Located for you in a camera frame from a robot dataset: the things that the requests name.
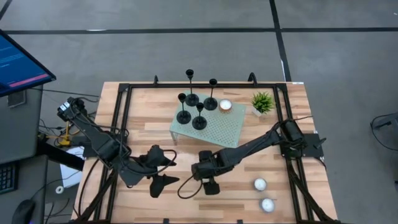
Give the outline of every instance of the wood plank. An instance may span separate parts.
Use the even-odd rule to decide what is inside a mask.
[[[104,84],[95,119],[96,123],[111,124],[118,85],[118,82]],[[294,118],[311,115],[304,85],[288,83],[287,87]],[[163,218],[169,218],[172,223],[236,223],[237,219],[243,219],[245,223],[295,223],[285,161],[277,146],[246,158],[235,167],[234,171],[216,177],[216,181],[220,183],[221,187],[220,194],[207,196],[202,189],[198,195],[188,200],[177,197],[177,189],[192,174],[190,172],[191,164],[198,162],[198,152],[221,149],[219,146],[183,136],[179,137],[177,146],[173,144],[169,127],[179,104],[177,95],[184,90],[186,89],[133,89],[127,122],[130,132],[127,143],[132,149],[132,155],[145,154],[153,144],[159,144],[162,149],[175,149],[178,152],[177,166],[169,167],[164,173],[179,177],[180,181],[167,186],[159,198],[151,198],[149,195],[151,180],[143,179],[137,186],[128,189],[119,179],[112,222],[160,223]],[[273,96],[269,89],[247,88],[216,88],[214,95],[250,106],[250,99],[257,91],[267,91]],[[209,94],[210,90],[199,88],[195,89],[195,92]],[[283,96],[281,93],[279,96],[284,110],[283,114],[286,117]],[[248,107],[239,143],[244,144],[264,134],[275,122],[277,122],[275,109],[258,118],[251,113]],[[315,130],[312,118],[300,120],[298,124],[303,132],[312,133]],[[166,156],[171,158],[173,154],[167,153]],[[78,195],[83,180],[86,179],[94,161],[94,159],[89,159],[85,164]],[[325,169],[315,159],[305,158],[303,164],[310,193],[326,214],[336,218]],[[89,205],[98,191],[101,171],[102,164],[99,163],[94,168],[86,186],[83,195],[83,209]],[[267,189],[263,192],[255,191],[252,186],[254,179],[258,177],[266,179],[268,183]],[[192,194],[198,186],[197,181],[190,180],[183,188],[182,195]],[[267,214],[259,208],[260,199],[266,197],[275,200],[275,212]],[[301,211],[305,218],[305,207],[301,197],[300,195]],[[103,202],[102,217],[104,217],[107,202],[106,196]]]

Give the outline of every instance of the computer mouse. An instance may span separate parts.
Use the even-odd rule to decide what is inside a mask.
[[[34,208],[35,202],[33,200],[22,201],[15,209],[12,224],[29,224]]]

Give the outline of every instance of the white paper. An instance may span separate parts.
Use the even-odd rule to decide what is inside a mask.
[[[67,153],[76,155],[82,159],[83,158],[83,150],[84,147],[75,147],[73,149],[67,150]],[[72,169],[70,167],[67,167],[63,164],[60,164],[61,168],[61,176],[62,176],[62,182],[63,182],[63,187],[68,188],[73,185],[79,184],[81,180],[81,171],[78,172],[78,170]]]

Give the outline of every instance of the black candle holder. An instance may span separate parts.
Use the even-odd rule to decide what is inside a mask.
[[[194,118],[192,120],[192,126],[196,130],[203,130],[207,126],[206,118],[200,116],[200,112],[203,110],[204,107],[205,106],[203,105],[203,103],[198,103],[197,104],[197,109],[199,111],[199,116],[197,116],[196,118]]]
[[[191,88],[191,93],[186,97],[185,99],[185,103],[188,106],[196,106],[199,103],[199,96],[192,93],[192,77],[193,77],[193,70],[192,69],[188,69],[185,74],[187,75],[187,77],[189,78],[189,85]]]
[[[206,110],[212,111],[217,108],[217,100],[213,98],[213,89],[217,85],[217,80],[215,78],[212,78],[209,81],[210,87],[211,87],[211,95],[209,98],[206,98],[203,104],[205,105]]]
[[[184,110],[184,101],[186,98],[187,96],[184,93],[178,94],[178,99],[182,104],[182,110],[177,114],[177,121],[180,124],[188,124],[191,121],[191,114],[189,111]]]

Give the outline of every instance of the keyboard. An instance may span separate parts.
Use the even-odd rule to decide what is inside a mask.
[[[18,165],[16,162],[0,164],[0,194],[17,190]]]

